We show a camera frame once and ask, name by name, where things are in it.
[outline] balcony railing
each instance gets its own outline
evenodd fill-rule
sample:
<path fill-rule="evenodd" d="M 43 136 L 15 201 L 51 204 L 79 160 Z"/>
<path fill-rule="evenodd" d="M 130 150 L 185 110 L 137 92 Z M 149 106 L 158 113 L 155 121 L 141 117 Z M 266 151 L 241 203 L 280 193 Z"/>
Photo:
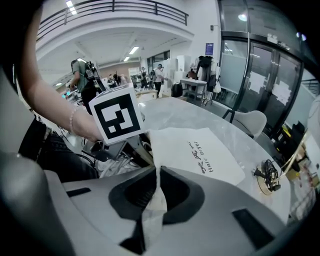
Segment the balcony railing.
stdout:
<path fill-rule="evenodd" d="M 142 12 L 172 19 L 187 26 L 188 14 L 167 4 L 152 0 L 88 0 L 73 5 L 77 14 L 72 15 L 68 7 L 44 19 L 39 27 L 37 41 L 67 23 L 94 14 L 108 12 Z"/>

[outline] window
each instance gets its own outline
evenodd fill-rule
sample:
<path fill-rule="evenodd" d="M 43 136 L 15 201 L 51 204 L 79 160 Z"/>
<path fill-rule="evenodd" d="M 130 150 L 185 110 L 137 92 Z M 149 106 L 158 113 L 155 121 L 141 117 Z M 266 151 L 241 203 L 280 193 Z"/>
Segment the window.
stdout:
<path fill-rule="evenodd" d="M 307 127 L 312 102 L 319 93 L 320 84 L 318 80 L 304 69 L 298 94 L 285 122 L 292 127 L 292 125 L 297 124 L 299 121 L 304 127 Z"/>
<path fill-rule="evenodd" d="M 247 42 L 224 41 L 220 67 L 220 86 L 225 93 L 219 93 L 216 100 L 230 108 L 232 108 L 236 102 L 244 78 L 247 51 Z"/>
<path fill-rule="evenodd" d="M 157 67 L 158 63 L 162 63 L 162 61 L 170 59 L 170 51 L 164 51 L 158 55 L 152 56 L 147 59 L 148 63 L 148 72 L 150 73 L 154 68 Z"/>
<path fill-rule="evenodd" d="M 294 24 L 273 4 L 262 0 L 247 0 L 252 34 L 267 37 L 276 35 L 277 40 L 290 48 L 300 49 Z"/>
<path fill-rule="evenodd" d="M 243 0 L 222 0 L 221 5 L 223 30 L 247 32 L 247 8 Z"/>

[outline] ceiling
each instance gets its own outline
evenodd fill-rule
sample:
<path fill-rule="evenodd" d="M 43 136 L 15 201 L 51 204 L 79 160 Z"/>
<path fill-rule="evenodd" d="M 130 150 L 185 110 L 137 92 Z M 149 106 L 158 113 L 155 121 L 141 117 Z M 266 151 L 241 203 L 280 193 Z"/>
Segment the ceiling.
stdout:
<path fill-rule="evenodd" d="M 169 50 L 171 45 L 185 41 L 169 32 L 148 28 L 114 28 L 85 34 L 49 52 L 38 61 L 42 78 L 50 85 L 64 82 L 70 77 L 71 61 L 83 58 L 98 63 L 100 67 L 122 62 L 126 56 L 129 61 L 147 58 Z M 134 46 L 139 49 L 129 52 Z"/>

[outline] marble tabletop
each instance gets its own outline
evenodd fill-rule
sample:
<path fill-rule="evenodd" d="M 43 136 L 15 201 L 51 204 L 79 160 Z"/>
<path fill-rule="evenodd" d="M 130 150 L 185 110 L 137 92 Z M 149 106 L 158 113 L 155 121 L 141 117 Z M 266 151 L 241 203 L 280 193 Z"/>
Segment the marble tabletop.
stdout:
<path fill-rule="evenodd" d="M 245 178 L 237 187 L 271 209 L 287 223 L 290 211 L 291 190 L 287 177 L 281 179 L 281 188 L 264 195 L 252 172 L 263 160 L 272 157 L 252 138 L 221 117 L 183 100 L 166 97 L 139 103 L 145 115 L 145 128 L 160 130 L 168 127 L 200 129 L 208 127 L 229 149 Z M 280 173 L 280 167 L 274 163 Z"/>

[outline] glass door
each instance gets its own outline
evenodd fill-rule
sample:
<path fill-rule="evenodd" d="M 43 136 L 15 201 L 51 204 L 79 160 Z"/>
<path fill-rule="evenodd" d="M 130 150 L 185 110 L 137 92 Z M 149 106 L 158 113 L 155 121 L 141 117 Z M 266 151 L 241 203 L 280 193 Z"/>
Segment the glass door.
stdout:
<path fill-rule="evenodd" d="M 244 94 L 238 111 L 261 111 L 268 98 L 273 73 L 274 50 L 260 44 L 251 43 L 249 64 L 244 84 Z"/>
<path fill-rule="evenodd" d="M 298 89 L 301 63 L 284 53 L 277 52 L 276 72 L 269 97 L 264 107 L 267 119 L 265 133 L 277 132 L 289 111 L 289 105 Z"/>
<path fill-rule="evenodd" d="M 301 63 L 276 49 L 251 43 L 240 112 L 258 110 L 266 116 L 263 132 L 272 136 L 286 118 L 298 89 Z"/>

